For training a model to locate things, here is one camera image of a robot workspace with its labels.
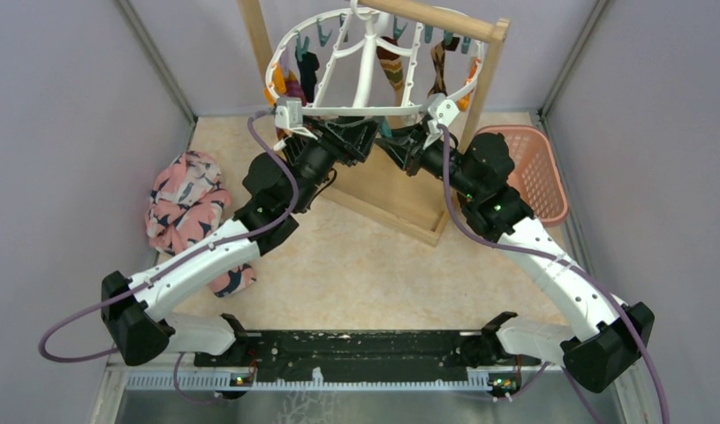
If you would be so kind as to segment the maroon purple striped sock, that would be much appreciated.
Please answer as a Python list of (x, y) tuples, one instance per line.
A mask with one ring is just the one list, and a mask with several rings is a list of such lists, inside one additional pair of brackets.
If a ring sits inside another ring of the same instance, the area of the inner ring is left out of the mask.
[(284, 78), (285, 95), (287, 97), (298, 98), (303, 106), (307, 105), (307, 98), (302, 89), (299, 78), (293, 71), (288, 71), (287, 76)]

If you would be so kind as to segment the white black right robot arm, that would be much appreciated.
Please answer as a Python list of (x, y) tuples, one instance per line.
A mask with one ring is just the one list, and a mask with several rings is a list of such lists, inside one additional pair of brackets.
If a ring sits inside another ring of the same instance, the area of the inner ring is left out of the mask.
[(393, 131), (376, 145), (407, 175), (419, 170), (456, 194), (455, 224), (470, 239), (505, 254), (565, 318), (564, 325), (530, 321), (505, 312), (482, 330), (487, 360), (504, 364), (525, 355), (564, 367), (582, 388), (600, 393), (647, 353), (655, 317), (639, 302), (629, 306), (598, 284), (546, 231), (511, 186), (515, 170), (505, 136), (480, 132), (465, 152), (442, 134), (427, 142), (420, 126)]

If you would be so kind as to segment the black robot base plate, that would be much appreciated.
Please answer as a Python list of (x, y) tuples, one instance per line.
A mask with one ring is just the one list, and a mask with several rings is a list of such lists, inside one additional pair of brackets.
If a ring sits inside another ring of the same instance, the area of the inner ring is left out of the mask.
[(197, 367), (243, 367), (257, 382), (463, 382), (479, 367), (537, 366), (495, 352), (479, 330), (263, 330), (241, 334), (225, 353), (198, 353)]

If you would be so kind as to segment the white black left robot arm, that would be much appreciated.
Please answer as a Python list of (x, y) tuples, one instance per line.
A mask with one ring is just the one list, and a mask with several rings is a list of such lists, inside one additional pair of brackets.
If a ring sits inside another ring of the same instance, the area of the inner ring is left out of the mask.
[(379, 117), (307, 119), (308, 135), (294, 133), (277, 152), (265, 147), (244, 179), (249, 200), (216, 230), (146, 271), (115, 271), (102, 280), (102, 321), (127, 366), (163, 353), (201, 353), (230, 366), (250, 353), (246, 332), (228, 314), (180, 314), (176, 307), (216, 277), (283, 244), (328, 181), (336, 164), (363, 163), (383, 121)]

